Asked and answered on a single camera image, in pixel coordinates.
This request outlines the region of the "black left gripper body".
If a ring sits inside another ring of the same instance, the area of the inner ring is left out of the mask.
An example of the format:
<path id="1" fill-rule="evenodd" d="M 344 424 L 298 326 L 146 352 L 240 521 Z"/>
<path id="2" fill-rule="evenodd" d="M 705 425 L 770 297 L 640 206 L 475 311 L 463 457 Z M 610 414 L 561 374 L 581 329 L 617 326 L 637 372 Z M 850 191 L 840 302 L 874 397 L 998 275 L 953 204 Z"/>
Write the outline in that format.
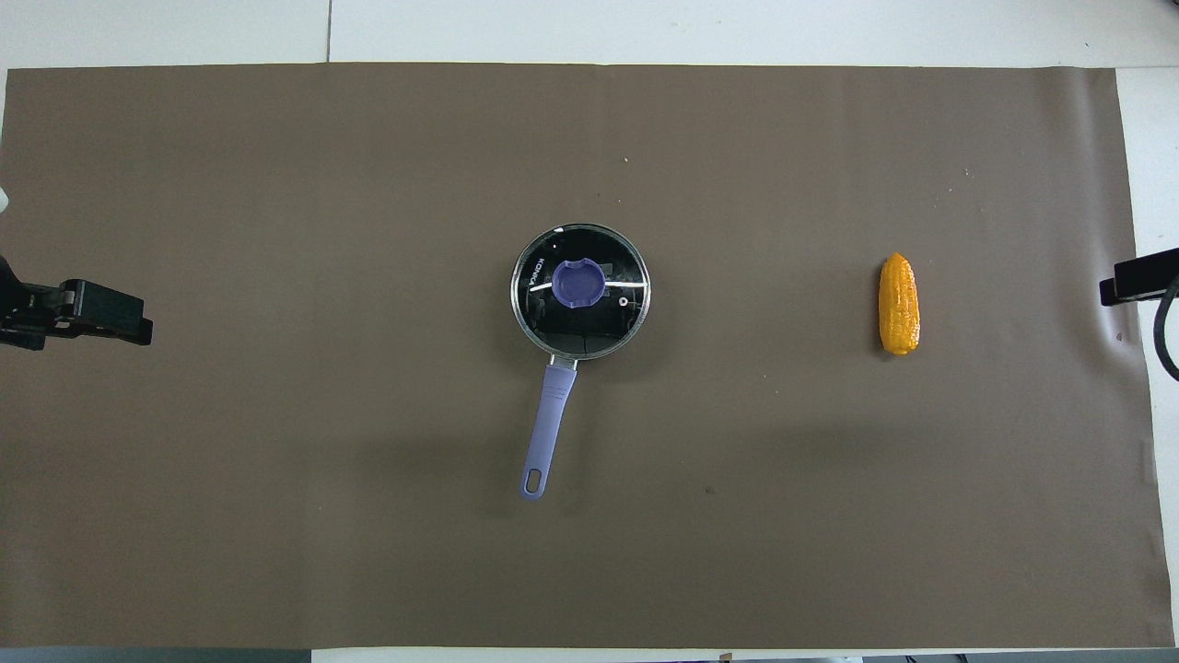
<path id="1" fill-rule="evenodd" d="M 1 256 L 1 319 L 4 326 L 54 326 L 62 306 L 59 285 L 25 283 Z"/>

